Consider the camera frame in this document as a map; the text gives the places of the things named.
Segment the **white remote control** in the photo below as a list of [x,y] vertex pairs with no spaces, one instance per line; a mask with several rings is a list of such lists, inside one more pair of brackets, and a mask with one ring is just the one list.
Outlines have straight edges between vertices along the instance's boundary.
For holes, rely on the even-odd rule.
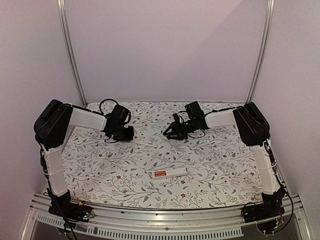
[[[166,176],[155,177],[155,172],[165,171]],[[168,178],[181,177],[188,174],[188,170],[186,168],[169,168],[164,170],[156,170],[151,174],[153,180],[164,180]]]

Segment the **white battery cover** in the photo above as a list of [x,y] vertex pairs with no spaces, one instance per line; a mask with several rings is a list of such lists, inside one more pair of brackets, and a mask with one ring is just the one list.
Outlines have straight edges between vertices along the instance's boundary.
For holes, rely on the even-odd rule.
[[132,141],[132,142],[135,143],[135,144],[137,144],[137,145],[142,145],[142,146],[157,148],[156,145],[149,144],[149,143],[143,143],[143,142],[137,142],[137,141]]

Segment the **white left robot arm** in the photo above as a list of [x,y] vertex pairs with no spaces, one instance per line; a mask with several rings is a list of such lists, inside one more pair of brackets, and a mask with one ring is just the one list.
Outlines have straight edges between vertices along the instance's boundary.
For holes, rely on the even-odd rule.
[[130,120],[131,112],[120,104],[116,104],[110,113],[103,114],[53,99],[33,127],[50,197],[55,199],[70,195],[62,163],[62,152],[70,128],[100,131],[116,142],[128,142],[134,138],[134,128],[128,125]]

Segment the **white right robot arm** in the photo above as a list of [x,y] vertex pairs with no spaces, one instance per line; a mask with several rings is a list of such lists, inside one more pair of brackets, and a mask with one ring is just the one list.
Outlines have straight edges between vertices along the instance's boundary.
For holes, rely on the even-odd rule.
[[278,204],[285,196],[285,189],[277,178],[276,160],[271,148],[270,125],[254,102],[244,105],[212,110],[204,113],[194,101],[185,107],[189,120],[181,121],[173,114],[173,122],[163,132],[169,140],[186,140],[190,133],[205,131],[221,126],[237,127],[240,139],[252,152],[262,182],[262,201],[258,213],[269,218],[278,210]]

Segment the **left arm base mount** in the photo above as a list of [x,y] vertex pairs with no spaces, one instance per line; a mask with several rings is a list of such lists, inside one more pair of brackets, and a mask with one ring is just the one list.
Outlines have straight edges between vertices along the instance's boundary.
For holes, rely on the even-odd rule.
[[95,216],[93,208],[86,205],[85,201],[80,201],[79,203],[71,202],[70,191],[67,190],[61,196],[54,195],[51,188],[47,188],[48,196],[51,199],[51,204],[48,212],[52,215],[63,217],[65,220],[72,222],[86,222],[88,223],[90,219]]

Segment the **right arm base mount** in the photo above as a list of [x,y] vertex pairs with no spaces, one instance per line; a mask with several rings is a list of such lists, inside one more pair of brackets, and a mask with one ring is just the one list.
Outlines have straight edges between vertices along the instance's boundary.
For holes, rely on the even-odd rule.
[[280,222],[275,217],[281,217],[285,213],[282,199],[285,196],[285,189],[281,186],[280,189],[272,195],[262,193],[262,203],[249,202],[241,209],[241,216],[245,223],[256,222],[269,218],[274,218],[270,221],[265,221],[257,224],[257,229],[264,235],[271,235],[276,232]]

